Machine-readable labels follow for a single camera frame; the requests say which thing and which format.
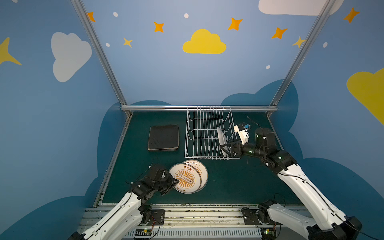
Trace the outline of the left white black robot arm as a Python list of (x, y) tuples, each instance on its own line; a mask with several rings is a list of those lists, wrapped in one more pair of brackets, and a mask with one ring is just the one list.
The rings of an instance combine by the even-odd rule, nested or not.
[(70, 240), (121, 240), (129, 231), (148, 221), (152, 208), (146, 202), (159, 192), (166, 195), (179, 181), (161, 164), (154, 164), (146, 175), (133, 183), (131, 190), (101, 220)]

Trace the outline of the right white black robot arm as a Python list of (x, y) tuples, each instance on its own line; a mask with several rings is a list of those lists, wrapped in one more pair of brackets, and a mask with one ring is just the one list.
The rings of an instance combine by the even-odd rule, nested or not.
[(272, 130), (257, 129), (254, 144), (249, 142), (247, 129), (235, 128), (240, 135), (240, 140), (235, 141), (227, 141), (220, 128), (217, 132), (220, 149), (225, 156), (260, 159), (295, 193), (311, 214), (308, 218), (268, 200), (258, 207), (257, 220), (260, 224), (279, 223), (307, 240), (355, 240), (361, 234), (362, 223), (334, 206), (310, 181), (297, 161), (288, 152), (278, 150)]

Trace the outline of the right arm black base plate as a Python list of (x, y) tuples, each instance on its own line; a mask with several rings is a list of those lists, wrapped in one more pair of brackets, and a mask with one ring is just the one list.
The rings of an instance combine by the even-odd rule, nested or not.
[(245, 225), (271, 225), (273, 222), (268, 212), (264, 209), (242, 208), (241, 213), (243, 214)]

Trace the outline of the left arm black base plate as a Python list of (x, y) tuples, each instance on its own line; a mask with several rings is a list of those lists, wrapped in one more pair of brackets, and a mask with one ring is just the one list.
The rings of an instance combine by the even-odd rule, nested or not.
[(143, 226), (163, 226), (165, 221), (165, 210), (151, 210), (143, 215), (141, 225)]

